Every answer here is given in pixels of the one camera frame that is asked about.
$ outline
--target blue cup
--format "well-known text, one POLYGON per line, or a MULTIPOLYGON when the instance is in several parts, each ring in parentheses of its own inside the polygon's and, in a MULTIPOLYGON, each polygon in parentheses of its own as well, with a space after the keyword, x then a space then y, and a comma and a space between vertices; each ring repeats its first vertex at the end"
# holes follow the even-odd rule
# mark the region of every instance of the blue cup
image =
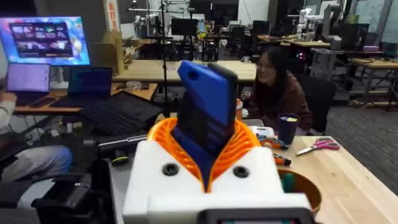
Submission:
POLYGON ((278 139, 290 145, 299 126, 299 117, 295 114, 280 114, 278 120, 278 139))

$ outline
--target woman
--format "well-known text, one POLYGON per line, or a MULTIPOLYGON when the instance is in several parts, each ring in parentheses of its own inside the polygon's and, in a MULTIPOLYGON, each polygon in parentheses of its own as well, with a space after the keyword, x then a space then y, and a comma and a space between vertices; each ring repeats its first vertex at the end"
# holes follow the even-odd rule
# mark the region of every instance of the woman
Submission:
POLYGON ((261 117, 265 126, 277 131, 278 114, 296 114, 298 135, 312 125, 304 92, 296 78, 286 70, 288 58, 278 47, 263 53, 256 64, 256 81, 249 101, 250 117, 261 117))

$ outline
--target laptop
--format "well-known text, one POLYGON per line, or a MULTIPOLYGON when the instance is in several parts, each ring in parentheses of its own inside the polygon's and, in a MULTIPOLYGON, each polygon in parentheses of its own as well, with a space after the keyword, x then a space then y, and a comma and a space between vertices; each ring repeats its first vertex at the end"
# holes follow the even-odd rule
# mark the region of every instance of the laptop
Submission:
POLYGON ((8 65, 7 92, 17 95, 17 106, 27 106, 49 94, 50 65, 10 63, 8 65))
POLYGON ((52 103, 50 107, 82 108, 87 103, 109 98, 111 87, 112 68, 71 68, 68 95, 52 103))

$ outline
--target gray sleeve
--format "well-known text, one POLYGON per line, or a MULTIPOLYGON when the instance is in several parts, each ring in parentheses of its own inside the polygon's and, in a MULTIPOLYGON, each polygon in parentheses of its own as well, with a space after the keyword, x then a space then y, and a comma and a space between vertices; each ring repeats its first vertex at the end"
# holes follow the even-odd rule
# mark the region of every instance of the gray sleeve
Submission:
POLYGON ((13 102, 0 102, 0 129, 5 128, 9 124, 14 108, 15 103, 13 102))

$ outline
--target long dark hair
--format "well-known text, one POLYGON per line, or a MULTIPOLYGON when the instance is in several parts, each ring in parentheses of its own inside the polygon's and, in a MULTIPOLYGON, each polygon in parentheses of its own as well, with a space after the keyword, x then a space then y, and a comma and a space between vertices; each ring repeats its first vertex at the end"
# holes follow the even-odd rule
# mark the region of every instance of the long dark hair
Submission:
POLYGON ((258 74, 256 74, 254 93, 258 104, 274 106, 279 103, 286 89, 288 58, 280 47, 270 47, 261 54, 261 57, 265 54, 268 56, 269 63, 276 70, 275 82, 272 86, 263 84, 259 81, 258 74))

